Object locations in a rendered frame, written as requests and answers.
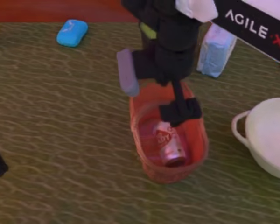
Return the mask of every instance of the pot handle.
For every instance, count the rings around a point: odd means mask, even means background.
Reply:
[[[250,111],[245,111],[243,113],[238,114],[235,116],[231,123],[231,130],[234,136],[243,143],[247,148],[250,148],[249,141],[247,138],[244,138],[240,133],[238,133],[238,121],[241,120],[244,117],[247,117]]]

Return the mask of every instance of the red can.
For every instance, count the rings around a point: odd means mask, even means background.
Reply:
[[[166,167],[183,166],[186,162],[186,153],[175,128],[170,123],[161,121],[155,127],[154,134],[163,164]]]

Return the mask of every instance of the white and blue package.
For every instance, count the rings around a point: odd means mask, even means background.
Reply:
[[[234,49],[237,37],[216,24],[212,24],[200,49],[197,70],[218,78]]]
[[[80,20],[67,20],[58,32],[56,41],[67,47],[76,47],[88,30],[88,25]]]

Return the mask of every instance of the red container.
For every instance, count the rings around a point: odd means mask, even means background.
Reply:
[[[182,83],[182,88],[185,98],[194,97],[185,83]],[[172,183],[186,178],[208,154],[203,118],[187,120],[176,128],[186,151],[186,165],[177,168],[163,165],[153,129],[161,121],[158,106],[174,99],[172,85],[162,87],[155,83],[142,87],[137,97],[130,98],[131,130],[137,152],[148,177],[158,183]]]

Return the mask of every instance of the brown wood grain surface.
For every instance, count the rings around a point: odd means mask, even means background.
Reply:
[[[120,0],[0,0],[0,22],[129,22]]]

